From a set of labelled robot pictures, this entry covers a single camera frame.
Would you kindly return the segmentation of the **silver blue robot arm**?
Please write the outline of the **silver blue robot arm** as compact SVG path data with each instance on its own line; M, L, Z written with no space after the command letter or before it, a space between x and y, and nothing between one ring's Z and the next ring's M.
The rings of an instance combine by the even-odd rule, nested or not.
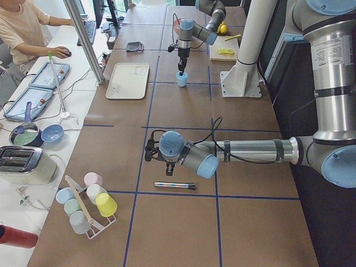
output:
M219 25L226 17L226 9L221 1L195 1L195 7L200 12L211 17L206 26L199 25L194 20L184 18L180 22L180 34L177 43L179 75L185 72L187 59L190 55L191 39L195 37L208 45L213 45L217 39Z
M252 96L248 88L257 58L277 1L251 1L236 64L221 72L224 97ZM180 57L177 81L184 72L192 36L213 45L217 28L226 11L220 1L196 1L196 8L211 16L203 27L182 19L178 48ZM175 164L185 166L206 179L212 177L219 161L240 160L254 164L289 161L309 166L332 184L355 188L355 63L353 30L355 1L287 1L286 41L305 40L311 46L314 97L318 130L312 136L288 140L262 141L184 141L176 131L159 140L158 160L166 162L166 175L172 176Z

